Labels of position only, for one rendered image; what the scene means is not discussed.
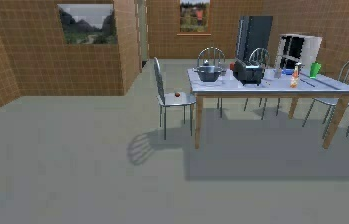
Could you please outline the dark grey cooking pot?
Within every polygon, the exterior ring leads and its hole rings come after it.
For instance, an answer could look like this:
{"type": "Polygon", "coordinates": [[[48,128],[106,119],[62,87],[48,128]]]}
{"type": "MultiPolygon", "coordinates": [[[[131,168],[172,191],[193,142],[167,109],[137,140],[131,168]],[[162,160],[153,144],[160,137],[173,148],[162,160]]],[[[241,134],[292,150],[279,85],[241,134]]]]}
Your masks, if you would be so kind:
{"type": "Polygon", "coordinates": [[[226,70],[222,67],[211,65],[205,61],[202,65],[194,68],[202,82],[215,82],[226,70]]]}

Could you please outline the black toaster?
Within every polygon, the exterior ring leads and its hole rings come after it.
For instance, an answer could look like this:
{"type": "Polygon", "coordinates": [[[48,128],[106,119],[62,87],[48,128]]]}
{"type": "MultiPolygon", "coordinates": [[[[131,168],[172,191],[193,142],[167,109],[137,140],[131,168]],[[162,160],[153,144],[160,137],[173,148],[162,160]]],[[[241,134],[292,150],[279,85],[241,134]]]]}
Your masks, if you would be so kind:
{"type": "Polygon", "coordinates": [[[259,86],[264,77],[265,68],[258,63],[247,65],[245,62],[237,59],[234,63],[233,76],[242,83],[256,84],[259,86]]]}

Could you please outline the framed village landscape picture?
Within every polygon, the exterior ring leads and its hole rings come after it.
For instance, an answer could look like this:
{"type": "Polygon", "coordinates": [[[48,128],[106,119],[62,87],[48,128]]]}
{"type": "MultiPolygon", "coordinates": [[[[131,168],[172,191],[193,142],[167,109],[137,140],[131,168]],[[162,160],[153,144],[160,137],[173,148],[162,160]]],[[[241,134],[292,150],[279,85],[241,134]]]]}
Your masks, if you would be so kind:
{"type": "Polygon", "coordinates": [[[209,35],[211,0],[178,0],[179,34],[209,35]]]}

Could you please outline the dark grey fridge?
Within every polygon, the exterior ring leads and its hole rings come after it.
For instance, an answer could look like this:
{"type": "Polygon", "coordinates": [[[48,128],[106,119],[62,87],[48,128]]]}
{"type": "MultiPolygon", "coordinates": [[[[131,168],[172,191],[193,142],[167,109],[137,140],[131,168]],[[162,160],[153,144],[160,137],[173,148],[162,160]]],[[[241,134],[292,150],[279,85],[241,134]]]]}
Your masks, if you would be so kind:
{"type": "Polygon", "coordinates": [[[236,58],[247,61],[257,48],[268,47],[272,16],[241,16],[238,24],[236,58]]]}

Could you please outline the wooden table with grey top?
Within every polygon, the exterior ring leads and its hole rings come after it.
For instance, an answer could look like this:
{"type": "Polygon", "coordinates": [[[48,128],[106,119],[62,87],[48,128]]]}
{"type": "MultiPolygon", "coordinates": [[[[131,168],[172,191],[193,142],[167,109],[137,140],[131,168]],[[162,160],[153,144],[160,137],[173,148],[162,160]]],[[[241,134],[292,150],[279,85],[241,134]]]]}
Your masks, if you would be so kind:
{"type": "Polygon", "coordinates": [[[316,87],[298,81],[296,88],[290,87],[291,77],[274,78],[265,76],[259,86],[242,85],[231,70],[216,82],[202,82],[193,69],[187,70],[192,93],[196,97],[195,148],[200,147],[203,102],[205,98],[291,98],[289,118],[292,119],[300,98],[337,98],[338,102],[329,123],[322,147],[328,149],[349,103],[349,85],[324,75],[310,79],[305,74],[300,78],[316,87]]]}

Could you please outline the mountain landscape picture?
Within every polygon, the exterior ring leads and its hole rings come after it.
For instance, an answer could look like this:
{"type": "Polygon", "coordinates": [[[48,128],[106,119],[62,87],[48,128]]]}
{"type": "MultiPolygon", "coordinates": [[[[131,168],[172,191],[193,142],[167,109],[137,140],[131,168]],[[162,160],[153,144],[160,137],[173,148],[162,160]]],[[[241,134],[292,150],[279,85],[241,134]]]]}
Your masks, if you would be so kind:
{"type": "Polygon", "coordinates": [[[116,44],[113,4],[58,4],[67,44],[116,44]]]}

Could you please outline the orange bottle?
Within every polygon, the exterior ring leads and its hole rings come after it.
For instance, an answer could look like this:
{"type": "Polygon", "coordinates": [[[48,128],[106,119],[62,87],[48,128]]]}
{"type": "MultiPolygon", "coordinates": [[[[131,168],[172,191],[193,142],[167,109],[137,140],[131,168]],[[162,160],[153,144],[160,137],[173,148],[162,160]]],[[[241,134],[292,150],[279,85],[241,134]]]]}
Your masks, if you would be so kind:
{"type": "Polygon", "coordinates": [[[298,84],[298,79],[299,79],[299,66],[295,65],[294,71],[291,77],[291,82],[290,82],[290,87],[291,88],[296,88],[298,84]]]}

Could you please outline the long dark knife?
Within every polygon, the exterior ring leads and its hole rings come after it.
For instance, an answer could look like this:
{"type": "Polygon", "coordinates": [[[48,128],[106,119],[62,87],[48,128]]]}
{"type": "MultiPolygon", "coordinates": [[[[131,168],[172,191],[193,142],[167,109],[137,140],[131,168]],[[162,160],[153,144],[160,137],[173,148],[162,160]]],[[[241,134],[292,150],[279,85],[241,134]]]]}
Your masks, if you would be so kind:
{"type": "Polygon", "coordinates": [[[302,79],[302,78],[299,78],[299,81],[301,81],[301,82],[303,82],[303,83],[305,83],[305,84],[307,84],[307,85],[309,85],[309,86],[311,86],[311,87],[314,87],[314,88],[316,87],[315,85],[309,83],[308,81],[306,81],[306,80],[304,80],[304,79],[302,79]]]}

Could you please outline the white shelf unit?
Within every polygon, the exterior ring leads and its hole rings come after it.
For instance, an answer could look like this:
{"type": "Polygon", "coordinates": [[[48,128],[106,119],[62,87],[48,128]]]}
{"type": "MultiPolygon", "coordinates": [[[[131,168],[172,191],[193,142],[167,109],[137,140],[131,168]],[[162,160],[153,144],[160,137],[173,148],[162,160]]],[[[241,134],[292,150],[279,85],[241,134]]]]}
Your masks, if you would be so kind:
{"type": "Polygon", "coordinates": [[[317,36],[281,34],[275,67],[293,69],[296,63],[301,63],[309,69],[317,59],[321,43],[322,38],[317,36]]]}

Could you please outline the green cup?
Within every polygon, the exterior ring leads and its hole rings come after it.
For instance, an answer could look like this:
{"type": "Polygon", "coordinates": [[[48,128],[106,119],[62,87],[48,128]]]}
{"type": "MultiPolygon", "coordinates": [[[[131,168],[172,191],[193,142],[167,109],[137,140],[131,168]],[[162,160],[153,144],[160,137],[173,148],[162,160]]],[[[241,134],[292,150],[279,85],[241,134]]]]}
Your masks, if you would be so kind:
{"type": "Polygon", "coordinates": [[[315,79],[319,73],[321,69],[321,64],[318,63],[318,62],[314,62],[311,64],[311,67],[310,67],[310,75],[309,77],[312,78],[312,79],[315,79]]]}

